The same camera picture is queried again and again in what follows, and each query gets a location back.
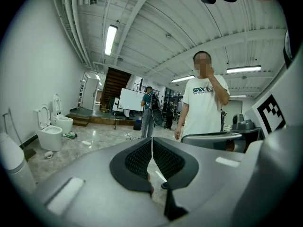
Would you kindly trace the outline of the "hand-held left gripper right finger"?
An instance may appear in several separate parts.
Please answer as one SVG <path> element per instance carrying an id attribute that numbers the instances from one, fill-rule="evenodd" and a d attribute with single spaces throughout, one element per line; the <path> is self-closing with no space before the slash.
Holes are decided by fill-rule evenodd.
<path id="1" fill-rule="evenodd" d="M 168 181 L 166 213 L 155 212 L 152 224 L 234 227 L 235 205 L 227 182 L 245 154 L 202 148 L 166 138 L 152 139 L 152 155 Z"/>

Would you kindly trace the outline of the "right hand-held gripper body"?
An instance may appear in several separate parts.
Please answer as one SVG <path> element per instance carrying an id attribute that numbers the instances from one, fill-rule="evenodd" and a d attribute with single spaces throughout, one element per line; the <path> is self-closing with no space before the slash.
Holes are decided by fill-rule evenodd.
<path id="1" fill-rule="evenodd" d="M 251 171 L 237 186 L 235 227 L 289 225 L 303 200 L 303 42 L 285 35 L 286 71 L 253 106 L 265 134 Z"/>

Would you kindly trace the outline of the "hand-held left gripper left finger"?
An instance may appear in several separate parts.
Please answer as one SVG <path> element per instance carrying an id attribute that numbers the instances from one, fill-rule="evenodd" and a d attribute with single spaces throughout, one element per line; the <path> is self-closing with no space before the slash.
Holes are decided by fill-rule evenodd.
<path id="1" fill-rule="evenodd" d="M 151 157 L 150 138 L 86 153 L 37 186 L 38 211 L 56 227 L 161 226 L 166 218 L 148 180 Z"/>

